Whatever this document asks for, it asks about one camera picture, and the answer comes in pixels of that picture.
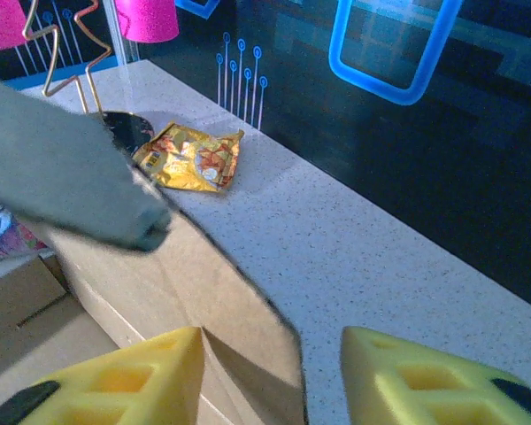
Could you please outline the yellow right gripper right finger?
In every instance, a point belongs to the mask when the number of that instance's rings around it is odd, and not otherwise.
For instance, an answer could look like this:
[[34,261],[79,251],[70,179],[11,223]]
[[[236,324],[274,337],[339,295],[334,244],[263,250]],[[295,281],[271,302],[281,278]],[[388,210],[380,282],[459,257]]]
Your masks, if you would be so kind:
[[531,424],[531,388],[501,369],[368,328],[342,332],[353,424]]

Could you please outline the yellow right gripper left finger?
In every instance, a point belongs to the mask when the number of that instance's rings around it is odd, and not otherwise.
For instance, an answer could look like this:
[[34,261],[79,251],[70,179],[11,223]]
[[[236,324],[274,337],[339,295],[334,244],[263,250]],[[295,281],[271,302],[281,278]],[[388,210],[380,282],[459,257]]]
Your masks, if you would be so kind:
[[0,424],[194,424],[199,327],[183,327],[46,375],[0,405]]

